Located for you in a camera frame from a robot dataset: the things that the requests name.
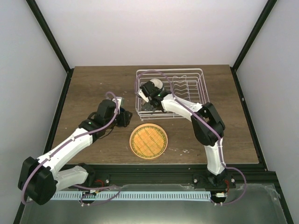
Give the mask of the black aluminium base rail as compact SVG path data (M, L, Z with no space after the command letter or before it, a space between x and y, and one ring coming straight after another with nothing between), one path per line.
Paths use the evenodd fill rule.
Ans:
M261 164L228 164L242 171L247 184L278 184L276 172L268 171ZM223 189L225 181L213 186L208 180L206 164L88 164L95 172L96 180L102 180L106 185L123 186L127 184L182 184L194 185L196 189ZM244 184L240 173L234 170L226 171L224 180L230 182L230 187Z

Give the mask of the black frame post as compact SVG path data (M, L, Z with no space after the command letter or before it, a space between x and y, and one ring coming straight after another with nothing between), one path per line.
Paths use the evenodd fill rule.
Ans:
M262 29L264 23L266 22L268 16L272 12L272 9L274 8L275 4L277 3L277 0L268 0L263 7L263 10L261 11L257 21L255 22L245 44L243 45L234 65L232 66L233 70L237 71L239 67L241 66L245 56L249 52L252 44L254 43L256 37L258 36L260 30Z
M26 0L27 5L29 6L31 12L33 13L34 17L36 18L39 26L41 27L42 31L44 32L49 44L51 45L52 49L54 50L58 60L60 61L62 67L66 71L66 73L71 72L71 68L68 65L65 56L63 55L48 23L43 16L37 2L35 0Z

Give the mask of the white bowl teal outside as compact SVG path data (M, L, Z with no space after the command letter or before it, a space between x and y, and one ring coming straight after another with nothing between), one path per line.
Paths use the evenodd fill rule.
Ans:
M164 84L163 84L163 82L162 82L160 79L156 79L156 78L154 78L154 79L151 79L150 81L151 81L151 82L154 84L154 86L157 87L158 89L160 89L160 90L163 90L163 89L164 89Z

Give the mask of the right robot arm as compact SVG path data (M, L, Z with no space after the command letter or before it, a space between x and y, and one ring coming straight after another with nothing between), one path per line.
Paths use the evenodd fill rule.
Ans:
M222 150L225 125L214 105L182 99L174 94L173 88L167 91L159 79L141 85L136 94L145 101L148 111L173 112L191 122L197 141L205 148L208 184L220 187L226 176Z

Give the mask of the right black frame post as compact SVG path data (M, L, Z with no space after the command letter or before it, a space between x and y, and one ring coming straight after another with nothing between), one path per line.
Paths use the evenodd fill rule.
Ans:
M255 22L245 44L243 45L234 65L232 66L233 70L237 71L239 67L241 66L245 56L249 52L252 44L254 43L256 37L258 36L260 30L262 29L264 23L266 22L268 16L272 12L272 9L274 8L275 4L277 3L277 0L268 0L263 7L263 10L261 11L257 21Z

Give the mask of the left black frame post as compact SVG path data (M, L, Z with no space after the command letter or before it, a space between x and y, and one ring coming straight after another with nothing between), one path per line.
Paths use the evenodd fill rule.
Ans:
M60 61L62 67L66 71L66 73L71 72L71 68L68 65L65 56L63 55L48 23L43 16L37 2L35 0L26 0L27 5L29 6L31 12L33 13L34 17L36 18L39 26L41 27L42 31L44 32L49 44L51 45L52 49L54 50L58 60Z

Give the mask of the white wire dish rack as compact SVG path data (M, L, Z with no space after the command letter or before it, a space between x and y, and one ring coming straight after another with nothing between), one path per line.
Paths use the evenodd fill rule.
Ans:
M136 71L137 84L135 89L140 88L141 85L152 79L160 79L167 91L170 91L170 83L167 79L158 74L157 71L164 73L170 80L174 94L184 100L194 103L205 104L210 101L203 70L200 68L170 68L170 69L154 69L154 72L148 72L139 76L147 69L139 69ZM158 119L181 119L182 116L173 112L162 112L155 110L154 112L145 109L145 101L141 97L136 97L135 109L142 121L158 120Z

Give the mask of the round bamboo steamer tray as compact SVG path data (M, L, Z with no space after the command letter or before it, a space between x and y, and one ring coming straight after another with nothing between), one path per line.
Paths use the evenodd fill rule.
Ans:
M168 136L159 125L142 124L131 133L129 146L132 153L137 157L153 160L161 156L167 149Z

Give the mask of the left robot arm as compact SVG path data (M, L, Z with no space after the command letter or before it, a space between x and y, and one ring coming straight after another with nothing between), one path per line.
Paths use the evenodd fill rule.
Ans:
M96 140L109 135L115 127L127 127L132 113L123 108L122 97L103 100L96 112L82 121L78 128L57 147L22 164L18 188L21 198L31 198L38 205L47 203L56 192L68 187L90 189L95 184L95 171L80 163L63 170L63 166Z

